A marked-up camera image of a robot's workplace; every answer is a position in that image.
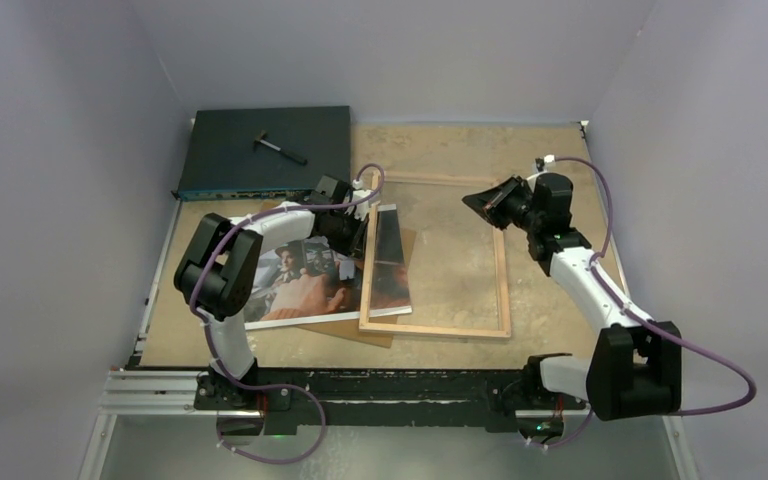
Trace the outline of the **wooden picture frame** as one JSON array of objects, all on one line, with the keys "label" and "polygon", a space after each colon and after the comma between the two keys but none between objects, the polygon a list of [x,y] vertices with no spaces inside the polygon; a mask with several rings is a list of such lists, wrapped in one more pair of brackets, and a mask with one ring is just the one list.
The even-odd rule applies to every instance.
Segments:
[{"label": "wooden picture frame", "polygon": [[[499,179],[483,176],[457,176],[433,173],[411,173],[393,171],[387,174],[374,174],[372,185],[384,187],[386,183],[411,184],[446,187],[478,187],[487,190],[500,183]],[[378,204],[372,204],[369,211],[367,234],[365,239],[364,277],[361,288],[360,318],[358,330],[363,333],[397,334],[434,338],[465,338],[465,339],[508,339],[512,334],[510,313],[510,296],[507,275],[506,248],[504,234],[501,230],[492,230],[495,266],[496,304],[498,312],[497,328],[476,329],[456,327],[434,327],[398,323],[381,323],[370,321],[371,283],[374,273],[373,254],[376,252],[375,242],[378,230]]]}]

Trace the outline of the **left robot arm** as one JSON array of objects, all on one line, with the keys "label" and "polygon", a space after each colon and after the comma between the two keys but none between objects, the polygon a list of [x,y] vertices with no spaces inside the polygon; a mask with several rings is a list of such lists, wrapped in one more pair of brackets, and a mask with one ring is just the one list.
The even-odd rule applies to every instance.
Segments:
[{"label": "left robot arm", "polygon": [[219,395],[232,408],[252,405],[260,388],[248,375],[256,359],[238,317],[252,293],[260,256],[290,242],[323,237],[338,254],[361,259],[369,211],[380,191],[366,188],[361,179],[347,183],[324,176],[316,188],[269,210],[237,219],[219,214],[201,219],[173,283],[200,320],[211,354],[209,371],[222,379]]}]

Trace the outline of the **printed photo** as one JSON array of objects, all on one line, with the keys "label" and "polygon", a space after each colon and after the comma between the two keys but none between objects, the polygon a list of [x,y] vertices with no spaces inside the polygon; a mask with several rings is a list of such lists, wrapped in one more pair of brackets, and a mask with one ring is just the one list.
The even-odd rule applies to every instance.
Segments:
[{"label": "printed photo", "polygon": [[[239,317],[249,331],[355,320],[363,279],[364,261],[338,253],[322,236],[285,243],[260,256]],[[378,209],[369,291],[372,317],[412,312],[406,248],[393,204]]]}]

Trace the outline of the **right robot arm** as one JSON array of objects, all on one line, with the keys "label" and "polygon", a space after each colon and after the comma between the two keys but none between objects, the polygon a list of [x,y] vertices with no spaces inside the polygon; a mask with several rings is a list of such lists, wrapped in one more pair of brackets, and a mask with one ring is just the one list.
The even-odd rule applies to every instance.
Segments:
[{"label": "right robot arm", "polygon": [[523,397],[544,407],[566,394],[589,403],[603,421],[675,413],[682,394],[680,332],[671,322],[647,320],[607,276],[572,225],[573,193],[568,177],[546,173],[533,182],[514,176],[462,199],[491,226],[523,230],[532,259],[598,335],[588,361],[568,354],[530,358]]}]

